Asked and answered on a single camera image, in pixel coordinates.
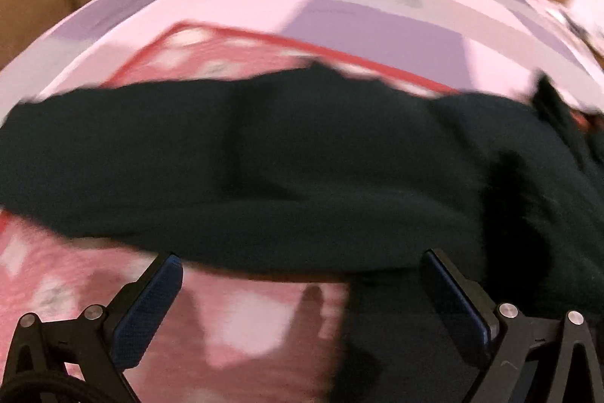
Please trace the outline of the dark navy coat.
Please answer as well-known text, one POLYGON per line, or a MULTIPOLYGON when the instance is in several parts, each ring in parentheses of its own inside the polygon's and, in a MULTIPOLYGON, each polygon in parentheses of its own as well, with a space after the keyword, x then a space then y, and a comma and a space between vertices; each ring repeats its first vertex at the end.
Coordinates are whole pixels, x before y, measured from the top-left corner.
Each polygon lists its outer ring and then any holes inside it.
POLYGON ((423 98, 320 63, 78 89, 13 107, 1 205, 221 269, 350 286, 334 402, 462 402, 477 372, 420 283, 439 247, 496 302, 603 323, 603 117, 423 98))

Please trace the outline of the purple white checkered bedsheet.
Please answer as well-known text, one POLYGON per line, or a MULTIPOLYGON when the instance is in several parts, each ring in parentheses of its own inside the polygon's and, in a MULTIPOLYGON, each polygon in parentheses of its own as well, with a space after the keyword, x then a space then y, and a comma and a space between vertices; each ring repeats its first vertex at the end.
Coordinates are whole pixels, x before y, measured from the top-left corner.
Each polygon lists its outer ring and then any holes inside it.
POLYGON ((371 122, 510 125, 548 77, 601 113, 603 76, 545 0, 93 0, 1 75, 1 141, 101 125, 229 135, 371 122))

